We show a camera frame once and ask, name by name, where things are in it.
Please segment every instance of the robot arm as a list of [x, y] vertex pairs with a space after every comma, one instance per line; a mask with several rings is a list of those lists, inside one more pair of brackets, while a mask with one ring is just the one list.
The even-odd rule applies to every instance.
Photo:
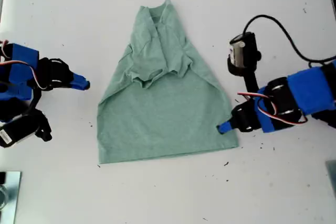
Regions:
[[47, 118], [36, 109], [42, 91], [54, 88], [87, 90], [90, 82], [70, 71], [60, 59], [39, 59], [39, 52], [18, 44], [2, 43], [0, 62], [0, 146], [10, 147], [35, 133], [50, 141]]
[[[275, 79], [266, 87], [258, 88], [254, 72], [261, 54], [257, 50], [255, 35], [246, 32], [248, 25], [258, 17], [275, 21], [284, 31], [298, 55], [322, 67], [299, 71], [288, 77]], [[219, 125], [218, 131], [224, 134], [232, 129], [250, 132], [262, 128], [265, 133], [282, 130], [307, 122], [307, 115], [336, 127], [336, 57], [312, 60], [303, 56], [296, 48], [287, 31], [273, 17], [259, 15], [245, 27], [243, 34], [234, 38], [228, 58], [228, 69], [236, 76], [243, 76], [248, 92], [239, 93], [248, 100], [232, 110], [232, 118]]]

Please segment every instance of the red and white wire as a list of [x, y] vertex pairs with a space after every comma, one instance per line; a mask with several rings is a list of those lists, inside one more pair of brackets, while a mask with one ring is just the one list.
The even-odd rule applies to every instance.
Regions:
[[[239, 95], [243, 95], [245, 98], [246, 96], [249, 96], [249, 97], [261, 97], [261, 98], [266, 98], [266, 99], [269, 99], [269, 97], [267, 95], [264, 95], [264, 94], [259, 94], [259, 93], [252, 93], [252, 92], [238, 92]], [[272, 104], [272, 107], [273, 107], [273, 110], [274, 110], [274, 115], [277, 114], [278, 112], [278, 109], [276, 107], [276, 105], [270, 101], [271, 104]]]
[[29, 65], [28, 63], [26, 63], [24, 61], [21, 61], [21, 60], [9, 60], [9, 61], [0, 62], [0, 66], [10, 65], [10, 64], [24, 64], [24, 65], [29, 66], [30, 69], [31, 69], [31, 72], [33, 73], [33, 77], [34, 77], [34, 80], [35, 80], [37, 86], [42, 90], [47, 88], [47, 87], [41, 87], [40, 83], [37, 80], [37, 76], [36, 76], [36, 72], [35, 72], [34, 68], [31, 65]]
[[[260, 97], [261, 99], [270, 99], [269, 96], [264, 95], [264, 94], [259, 94], [259, 93], [239, 92], [238, 94], [239, 94], [239, 95], [243, 95], [243, 96], [248, 95], [248, 96], [250, 96], [250, 97]], [[271, 102], [272, 107], [273, 107], [273, 110], [274, 110], [274, 114], [273, 114], [273, 115], [270, 114], [270, 113], [268, 113], [267, 111], [263, 110], [263, 109], [259, 106], [259, 104], [257, 105], [257, 106], [258, 106], [258, 110], [259, 110], [262, 114], [268, 116], [269, 118], [273, 118], [273, 119], [275, 119], [275, 120], [278, 120], [278, 121], [281, 121], [281, 122], [283, 122], [283, 123], [287, 123], [287, 124], [290, 124], [290, 125], [301, 125], [301, 124], [304, 124], [304, 123], [306, 123], [306, 122], [308, 121], [308, 119], [306, 118], [306, 116], [305, 116], [304, 114], [302, 114], [302, 116], [303, 116], [303, 118], [304, 118], [304, 121], [301, 121], [301, 122], [290, 122], [290, 121], [287, 121], [287, 120], [285, 120], [285, 119], [282, 119], [282, 118], [276, 116], [276, 115], [277, 115], [277, 107], [276, 107], [276, 105], [275, 105], [272, 101], [270, 101], [270, 102]]]
[[5, 50], [4, 50], [4, 47], [8, 44], [8, 40], [7, 39], [5, 39], [4, 41], [0, 40], [0, 43], [1, 43], [1, 52], [2, 52], [2, 55], [5, 58], [10, 59], [10, 57], [7, 56], [7, 54], [5, 53]]
[[[8, 44], [8, 40], [5, 39], [4, 41], [1, 41], [0, 40], [0, 43], [2, 44], [1, 45], [1, 52], [2, 52], [2, 55], [7, 58], [7, 59], [10, 59], [10, 57], [5, 53], [5, 50], [4, 50], [4, 47]], [[0, 66], [3, 66], [3, 65], [8, 65], [8, 64], [24, 64], [24, 65], [27, 65], [30, 67], [31, 69], [31, 72], [33, 73], [33, 77], [34, 77], [34, 80], [37, 84], [37, 86], [40, 88], [40, 89], [47, 89], [47, 87], [41, 87], [40, 83], [38, 82], [37, 80], [37, 76], [36, 76], [36, 72], [35, 72], [35, 69], [28, 63], [26, 63], [25, 61], [21, 61], [21, 60], [8, 60], [8, 61], [4, 61], [4, 62], [0, 62]]]

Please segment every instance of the white table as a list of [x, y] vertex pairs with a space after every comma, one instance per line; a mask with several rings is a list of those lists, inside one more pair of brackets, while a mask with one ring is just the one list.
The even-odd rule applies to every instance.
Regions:
[[[33, 136], [0, 150], [0, 170], [23, 172], [16, 223], [335, 223], [324, 163], [336, 158], [336, 131], [314, 119], [274, 134], [239, 134], [233, 150], [97, 166], [97, 104], [139, 6], [163, 1], [4, 0], [1, 39], [62, 58], [91, 81], [86, 92], [43, 94], [38, 108], [49, 119], [51, 142]], [[331, 0], [172, 2], [233, 105], [243, 101], [236, 93], [245, 86], [227, 70], [228, 42], [254, 15], [280, 19], [308, 57], [336, 53]], [[250, 29], [263, 54], [260, 85], [307, 67], [275, 24], [259, 20]]]

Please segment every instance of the green t-shirt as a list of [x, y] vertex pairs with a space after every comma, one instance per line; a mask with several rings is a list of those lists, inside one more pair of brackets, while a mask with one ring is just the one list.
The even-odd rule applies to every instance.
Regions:
[[186, 38], [170, 0], [140, 7], [131, 42], [98, 105], [100, 163], [238, 146], [224, 90]]

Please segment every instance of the metal object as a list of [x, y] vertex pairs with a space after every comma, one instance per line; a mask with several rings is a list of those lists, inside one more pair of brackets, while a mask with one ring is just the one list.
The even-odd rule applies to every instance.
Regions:
[[20, 178], [21, 172], [6, 172], [5, 183], [0, 187], [0, 194], [6, 198], [0, 202], [0, 224], [14, 224]]

